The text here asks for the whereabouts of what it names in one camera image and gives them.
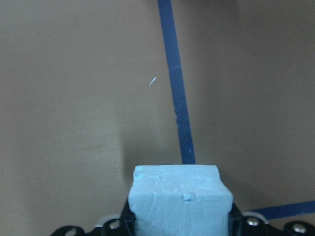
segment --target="white mark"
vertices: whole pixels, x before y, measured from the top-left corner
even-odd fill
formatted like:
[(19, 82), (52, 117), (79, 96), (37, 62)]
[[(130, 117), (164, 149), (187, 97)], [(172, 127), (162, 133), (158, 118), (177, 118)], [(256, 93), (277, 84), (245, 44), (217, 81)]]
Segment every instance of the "white mark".
[(153, 84), (153, 82), (154, 82), (155, 80), (157, 80), (156, 77), (154, 77), (154, 78), (152, 79), (152, 81), (149, 83), (149, 87), (151, 87), (151, 85)]

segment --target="screw head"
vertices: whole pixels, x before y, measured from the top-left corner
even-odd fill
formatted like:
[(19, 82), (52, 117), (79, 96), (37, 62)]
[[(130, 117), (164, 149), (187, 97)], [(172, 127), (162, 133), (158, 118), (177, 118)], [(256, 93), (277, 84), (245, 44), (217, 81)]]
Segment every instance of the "screw head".
[(249, 217), (247, 219), (247, 223), (251, 226), (258, 226), (259, 225), (259, 220), (256, 217)]
[(112, 223), (109, 224), (109, 228), (112, 230), (118, 229), (120, 226), (120, 221), (119, 220), (115, 220)]
[(297, 233), (306, 233), (306, 227), (302, 224), (298, 224), (298, 223), (295, 223), (293, 226), (292, 226), (293, 230)]
[(76, 228), (71, 228), (67, 232), (65, 232), (64, 236), (75, 236), (77, 234)]

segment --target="blue tape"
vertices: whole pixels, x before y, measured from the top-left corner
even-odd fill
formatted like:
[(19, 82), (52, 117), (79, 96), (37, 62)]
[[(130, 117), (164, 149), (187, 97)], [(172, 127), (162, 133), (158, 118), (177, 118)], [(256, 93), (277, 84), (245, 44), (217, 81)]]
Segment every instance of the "blue tape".
[(177, 44), (171, 0), (158, 0), (169, 78), (175, 108), (183, 164), (195, 164), (182, 66)]
[(315, 201), (251, 210), (267, 220), (315, 213)]

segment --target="block top face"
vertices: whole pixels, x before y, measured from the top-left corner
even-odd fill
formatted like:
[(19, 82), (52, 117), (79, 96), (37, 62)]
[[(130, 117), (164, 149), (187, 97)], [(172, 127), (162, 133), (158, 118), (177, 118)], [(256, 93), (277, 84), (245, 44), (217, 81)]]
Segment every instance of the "block top face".
[(167, 195), (187, 202), (231, 202), (232, 194), (223, 185), (216, 166), (136, 166), (129, 199), (145, 195)]

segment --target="light blue foam block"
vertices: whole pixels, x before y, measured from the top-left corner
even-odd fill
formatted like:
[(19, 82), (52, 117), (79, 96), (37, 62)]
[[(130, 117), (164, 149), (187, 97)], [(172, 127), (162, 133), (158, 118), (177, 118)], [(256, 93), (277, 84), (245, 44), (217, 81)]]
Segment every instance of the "light blue foam block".
[(227, 236), (233, 196), (216, 166), (136, 166), (128, 196), (137, 236)]

